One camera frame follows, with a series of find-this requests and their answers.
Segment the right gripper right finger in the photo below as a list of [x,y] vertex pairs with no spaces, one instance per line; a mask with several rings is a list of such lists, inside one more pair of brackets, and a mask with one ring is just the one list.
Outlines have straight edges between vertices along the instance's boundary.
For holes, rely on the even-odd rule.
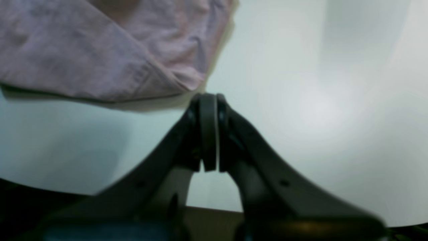
[[236,241],[387,241],[384,223],[288,165],[217,95],[219,169],[238,187],[244,221]]

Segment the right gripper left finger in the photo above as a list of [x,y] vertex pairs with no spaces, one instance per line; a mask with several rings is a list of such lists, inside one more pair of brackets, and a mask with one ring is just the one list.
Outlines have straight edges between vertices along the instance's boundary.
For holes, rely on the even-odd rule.
[[201,95],[134,170],[94,196],[36,219],[22,241],[188,241],[183,223],[192,176],[200,170]]

